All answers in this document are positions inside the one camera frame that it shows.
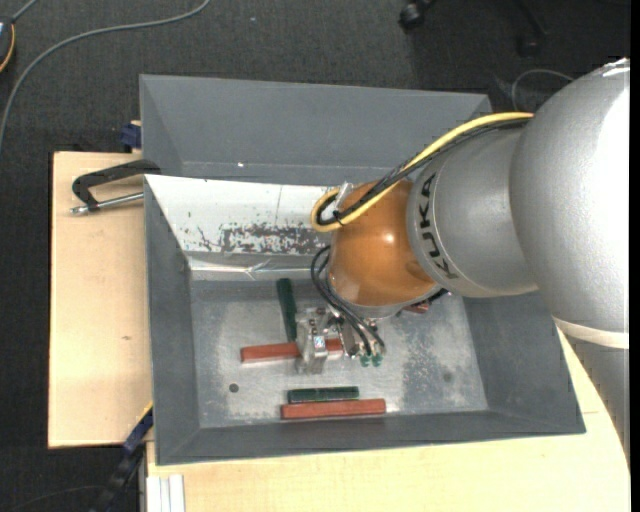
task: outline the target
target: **yellow cable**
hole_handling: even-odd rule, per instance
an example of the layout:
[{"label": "yellow cable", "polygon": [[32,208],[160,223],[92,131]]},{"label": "yellow cable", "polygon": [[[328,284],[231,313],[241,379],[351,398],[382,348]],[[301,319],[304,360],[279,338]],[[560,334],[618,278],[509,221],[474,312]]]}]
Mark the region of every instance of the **yellow cable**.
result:
[{"label": "yellow cable", "polygon": [[[423,160],[425,160],[426,158],[434,154],[436,151],[439,151],[440,149],[442,149],[442,147],[449,144],[456,137],[463,135],[465,132],[468,132],[470,130],[474,130],[481,126],[485,126],[492,123],[498,123],[501,121],[512,121],[517,119],[528,119],[531,117],[533,117],[533,114],[529,114],[526,112],[504,112],[500,114],[489,114],[489,115],[478,117],[476,119],[468,121],[454,128],[450,132],[445,133],[440,138],[436,139],[432,144],[427,146],[418,155],[416,155],[409,163],[405,164],[404,167],[402,167],[401,172],[404,171],[407,167],[410,167],[416,163],[422,162]],[[313,209],[311,210],[311,225],[316,231],[320,233],[326,233],[328,231],[335,231],[336,229],[340,229],[340,227],[346,224],[349,224],[350,222],[353,222],[358,217],[360,217],[364,212],[366,212],[374,204],[380,201],[380,199],[382,199],[385,195],[391,192],[391,190],[393,190],[398,183],[400,182],[397,181],[390,187],[381,191],[379,194],[373,196],[369,201],[364,203],[358,209],[352,211],[350,214],[345,215],[343,218],[341,218],[340,222],[335,221],[330,224],[320,225],[316,221],[320,207],[325,203],[325,201],[329,199],[329,197],[337,195],[338,191],[340,190],[339,188],[333,188],[329,190],[326,194],[324,194],[320,199],[318,199],[316,204],[313,206]]]},{"label": "yellow cable", "polygon": [[13,55],[13,50],[16,47],[16,27],[15,25],[10,25],[9,30],[11,30],[11,43],[9,44],[9,51],[7,52],[7,57],[4,61],[0,62],[0,73],[9,65],[9,61],[11,60],[11,56]]}]

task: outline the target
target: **table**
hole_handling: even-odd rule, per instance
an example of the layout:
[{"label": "table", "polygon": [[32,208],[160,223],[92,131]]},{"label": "table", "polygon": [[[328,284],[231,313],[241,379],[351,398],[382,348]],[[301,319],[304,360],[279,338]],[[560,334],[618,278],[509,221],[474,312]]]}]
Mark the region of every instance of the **table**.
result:
[{"label": "table", "polygon": [[[142,203],[73,217],[74,177],[139,155],[53,159],[49,446],[121,443],[151,398]],[[98,189],[139,191],[140,179]],[[582,435],[157,466],[184,476],[189,512],[366,510],[623,511],[630,474],[607,410],[573,350],[565,356]]]}]

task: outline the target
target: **red bar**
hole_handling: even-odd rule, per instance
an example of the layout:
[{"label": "red bar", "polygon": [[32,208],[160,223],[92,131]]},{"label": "red bar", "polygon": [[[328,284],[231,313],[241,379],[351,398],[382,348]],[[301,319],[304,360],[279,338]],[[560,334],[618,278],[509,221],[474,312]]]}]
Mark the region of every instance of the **red bar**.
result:
[{"label": "red bar", "polygon": [[285,404],[280,406],[280,418],[283,420],[308,420],[342,416],[369,416],[387,412],[384,398],[365,400],[338,400],[334,402],[309,402],[304,404]]},{"label": "red bar", "polygon": [[[338,338],[330,338],[327,340],[327,350],[329,352],[342,352],[342,343]],[[295,343],[271,343],[269,345],[253,345],[240,349],[240,360],[243,363],[293,359],[299,356],[300,351]]]}]

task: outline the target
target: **black carpet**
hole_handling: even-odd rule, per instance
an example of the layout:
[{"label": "black carpet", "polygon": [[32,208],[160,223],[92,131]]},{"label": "black carpet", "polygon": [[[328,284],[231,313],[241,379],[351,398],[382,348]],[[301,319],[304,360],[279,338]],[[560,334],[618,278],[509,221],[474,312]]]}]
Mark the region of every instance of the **black carpet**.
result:
[{"label": "black carpet", "polygon": [[[23,1],[0,0],[0,15]],[[123,151],[117,135],[139,118],[140,73],[476,91],[508,110],[511,83],[525,70],[577,77],[630,56],[630,0],[527,1],[549,30],[530,59],[516,53],[522,20],[511,0],[440,0],[409,34],[396,22],[401,0],[214,0],[191,20],[98,36],[37,67],[17,97],[0,156],[0,510],[85,510],[99,492],[92,486],[106,482],[118,459],[116,448],[45,449],[53,150]],[[54,43],[198,3],[41,0],[17,24],[0,108],[20,73]],[[563,84],[528,77],[518,104],[535,108]],[[30,502],[68,488],[75,490]],[[135,490],[118,507],[135,510]]]}]

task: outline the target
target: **green bar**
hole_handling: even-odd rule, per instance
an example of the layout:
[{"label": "green bar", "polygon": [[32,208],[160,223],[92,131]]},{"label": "green bar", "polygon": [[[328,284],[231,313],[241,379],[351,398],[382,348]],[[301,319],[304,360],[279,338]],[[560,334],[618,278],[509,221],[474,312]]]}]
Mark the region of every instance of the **green bar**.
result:
[{"label": "green bar", "polygon": [[357,386],[291,389],[287,392],[287,401],[290,404],[331,402],[335,400],[357,400],[359,397],[360,390]]},{"label": "green bar", "polygon": [[298,328],[296,326],[296,313],[298,309],[296,307],[296,299],[293,296],[291,279],[278,279],[276,281],[276,289],[278,290],[278,300],[280,301],[280,309],[282,310],[287,341],[296,341],[298,337]]}]

